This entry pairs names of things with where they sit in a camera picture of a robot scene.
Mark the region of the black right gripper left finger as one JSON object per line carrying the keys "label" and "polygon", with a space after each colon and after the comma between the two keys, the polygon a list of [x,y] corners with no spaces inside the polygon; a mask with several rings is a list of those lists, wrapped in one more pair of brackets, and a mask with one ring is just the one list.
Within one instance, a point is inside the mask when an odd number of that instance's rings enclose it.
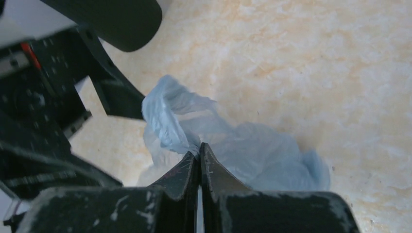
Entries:
{"label": "black right gripper left finger", "polygon": [[148,187],[42,191],[19,233],[194,233],[199,162],[191,153]]}

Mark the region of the light blue plastic trash bag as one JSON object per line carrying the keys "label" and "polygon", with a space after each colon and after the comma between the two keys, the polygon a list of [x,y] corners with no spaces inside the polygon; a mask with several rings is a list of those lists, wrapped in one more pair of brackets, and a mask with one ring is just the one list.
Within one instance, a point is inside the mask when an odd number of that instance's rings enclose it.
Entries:
{"label": "light blue plastic trash bag", "polygon": [[207,143],[217,160],[255,190],[327,191],[328,166],[315,151],[300,150],[294,137],[259,123],[232,125],[216,102],[189,91],[170,75],[162,77],[142,102],[143,140],[153,164],[139,182],[150,183],[187,152],[200,157]]}

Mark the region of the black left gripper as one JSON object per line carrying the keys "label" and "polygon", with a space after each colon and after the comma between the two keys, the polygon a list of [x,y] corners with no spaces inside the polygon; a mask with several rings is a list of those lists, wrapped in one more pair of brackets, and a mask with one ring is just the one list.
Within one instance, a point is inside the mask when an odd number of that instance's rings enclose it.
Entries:
{"label": "black left gripper", "polygon": [[144,95],[116,67],[96,34],[73,27],[0,48],[0,187],[32,200],[55,186],[121,186],[72,152],[91,117],[75,85],[89,76],[107,115],[143,120]]}

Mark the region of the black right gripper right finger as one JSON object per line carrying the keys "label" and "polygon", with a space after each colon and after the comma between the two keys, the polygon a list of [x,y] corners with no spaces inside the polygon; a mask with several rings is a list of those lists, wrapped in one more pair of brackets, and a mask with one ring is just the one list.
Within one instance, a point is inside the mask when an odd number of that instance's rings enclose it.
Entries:
{"label": "black right gripper right finger", "polygon": [[331,192],[252,190],[200,147],[206,233],[357,233],[348,204]]}

